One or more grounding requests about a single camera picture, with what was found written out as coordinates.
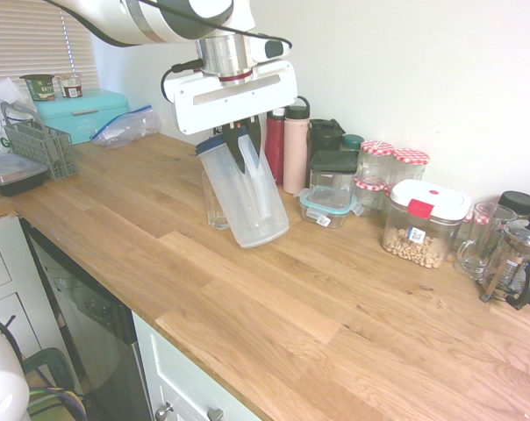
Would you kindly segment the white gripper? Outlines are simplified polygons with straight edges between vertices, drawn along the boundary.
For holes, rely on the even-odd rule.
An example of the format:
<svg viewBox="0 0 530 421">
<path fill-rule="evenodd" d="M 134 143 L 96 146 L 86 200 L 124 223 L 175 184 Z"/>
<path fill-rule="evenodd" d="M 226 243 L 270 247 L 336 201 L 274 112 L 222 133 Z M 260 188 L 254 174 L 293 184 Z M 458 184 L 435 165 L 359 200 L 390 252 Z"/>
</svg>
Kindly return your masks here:
<svg viewBox="0 0 530 421">
<path fill-rule="evenodd" d="M 225 86 L 217 76 L 196 72 L 163 83 L 166 98 L 174 105 L 181 133 L 191 135 L 223 125 L 223 135 L 242 173 L 245 161 L 239 147 L 240 135 L 248 134 L 259 165 L 261 123 L 259 114 L 294 103 L 297 99 L 295 69 L 288 61 L 270 61 L 253 68 L 250 79 Z"/>
</svg>

